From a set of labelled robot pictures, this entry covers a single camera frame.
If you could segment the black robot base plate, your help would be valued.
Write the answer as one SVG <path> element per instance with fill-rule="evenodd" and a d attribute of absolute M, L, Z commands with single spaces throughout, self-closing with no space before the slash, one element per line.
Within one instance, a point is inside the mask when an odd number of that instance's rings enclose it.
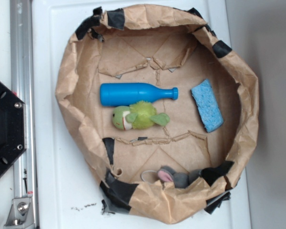
<path fill-rule="evenodd" d="M 0 82 L 0 178 L 25 150 L 24 102 Z"/>

